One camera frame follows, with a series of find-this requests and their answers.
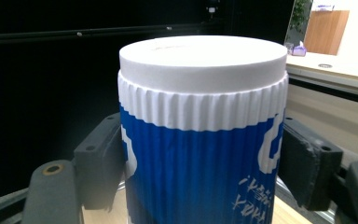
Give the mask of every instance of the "blue label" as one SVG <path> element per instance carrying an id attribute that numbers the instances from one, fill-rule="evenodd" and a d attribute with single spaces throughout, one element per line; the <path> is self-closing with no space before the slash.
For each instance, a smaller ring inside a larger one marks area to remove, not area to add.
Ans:
<path id="1" fill-rule="evenodd" d="M 257 156 L 274 118 L 196 132 L 145 123 L 123 107 L 120 113 L 127 158 L 136 159 L 126 180 L 132 223 L 270 223 L 277 169 L 264 174 Z M 270 158 L 279 149 L 279 126 Z"/>

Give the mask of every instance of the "white countertop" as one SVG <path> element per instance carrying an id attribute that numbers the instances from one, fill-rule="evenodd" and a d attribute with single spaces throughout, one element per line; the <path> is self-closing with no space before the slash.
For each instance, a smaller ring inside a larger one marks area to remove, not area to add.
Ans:
<path id="1" fill-rule="evenodd" d="M 330 64 L 331 68 L 320 67 L 319 64 Z M 358 88 L 358 58 L 340 58 L 307 52 L 305 57 L 287 56 L 286 69 L 288 73 L 322 81 L 337 83 Z"/>

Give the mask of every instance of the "white lid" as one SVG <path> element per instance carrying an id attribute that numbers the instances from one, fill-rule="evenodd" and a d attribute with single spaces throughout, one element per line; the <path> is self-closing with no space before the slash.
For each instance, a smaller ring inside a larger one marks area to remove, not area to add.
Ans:
<path id="1" fill-rule="evenodd" d="M 285 75 L 287 49 L 266 40 L 194 35 L 136 42 L 119 52 L 128 81 L 160 91 L 220 93 L 263 88 Z"/>

